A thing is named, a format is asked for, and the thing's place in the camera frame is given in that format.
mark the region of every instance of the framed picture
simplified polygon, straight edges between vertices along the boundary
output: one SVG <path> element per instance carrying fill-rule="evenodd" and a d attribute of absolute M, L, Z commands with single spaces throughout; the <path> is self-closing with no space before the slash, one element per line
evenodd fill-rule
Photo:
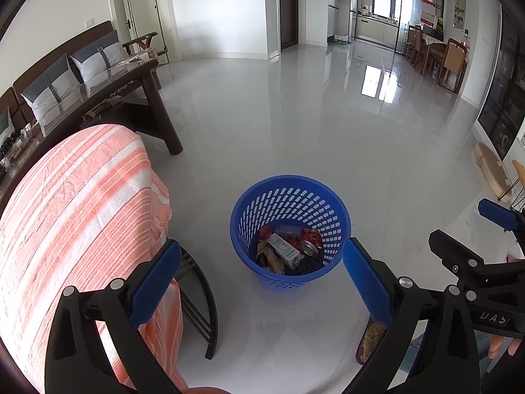
<path fill-rule="evenodd" d="M 454 28 L 465 28 L 465 6 L 466 0 L 455 0 L 454 5 Z"/>

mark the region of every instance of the pink and white striped fabric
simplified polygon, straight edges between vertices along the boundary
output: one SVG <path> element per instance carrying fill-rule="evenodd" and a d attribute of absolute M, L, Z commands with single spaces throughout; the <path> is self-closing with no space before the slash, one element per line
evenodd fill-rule
<path fill-rule="evenodd" d="M 67 138 L 17 186 L 0 219 L 0 337 L 39 392 L 62 290 L 91 291 L 127 278 L 160 249 L 170 217 L 168 191 L 142 140 L 122 126 L 91 127 Z M 99 330 L 125 382 L 107 328 L 100 324 Z M 166 373 L 187 391 L 175 368 L 182 335 L 175 281 L 140 330 Z"/>

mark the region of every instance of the plastic basket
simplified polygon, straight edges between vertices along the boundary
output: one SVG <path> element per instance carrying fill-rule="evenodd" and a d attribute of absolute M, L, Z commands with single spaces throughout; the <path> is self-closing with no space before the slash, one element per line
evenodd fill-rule
<path fill-rule="evenodd" d="M 274 274 L 259 267 L 250 256 L 255 254 L 258 231 L 277 224 L 319 230 L 324 244 L 324 267 L 301 276 Z M 237 201 L 230 220 L 230 236 L 237 255 L 259 280 L 277 290 L 302 286 L 332 270 L 342 258 L 350 231 L 350 216 L 337 194 L 320 182 L 296 175 L 271 177 L 250 187 Z"/>

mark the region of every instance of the pillow strap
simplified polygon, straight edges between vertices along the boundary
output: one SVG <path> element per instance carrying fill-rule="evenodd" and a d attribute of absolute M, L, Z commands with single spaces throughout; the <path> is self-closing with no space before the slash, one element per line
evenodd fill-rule
<path fill-rule="evenodd" d="M 98 52 L 100 53 L 100 55 L 102 56 L 104 62 L 106 63 L 106 69 L 111 68 L 111 65 L 109 65 L 109 59 L 106 56 L 106 52 L 104 52 L 104 49 L 102 47 L 99 47 L 98 48 Z"/>
<path fill-rule="evenodd" d="M 62 99 L 57 93 L 57 89 L 54 88 L 53 83 L 51 83 L 51 80 L 49 80 L 49 77 L 47 76 L 47 73 L 44 72 L 44 76 L 46 77 L 46 80 L 49 83 L 49 90 L 51 90 L 51 93 L 53 94 L 54 98 L 57 100 L 57 103 L 62 102 Z"/>

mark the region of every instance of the brown door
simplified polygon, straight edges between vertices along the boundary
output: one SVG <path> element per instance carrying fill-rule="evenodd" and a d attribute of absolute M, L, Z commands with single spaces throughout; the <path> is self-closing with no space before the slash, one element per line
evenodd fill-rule
<path fill-rule="evenodd" d="M 299 0 L 279 0 L 281 15 L 281 49 L 299 42 Z"/>

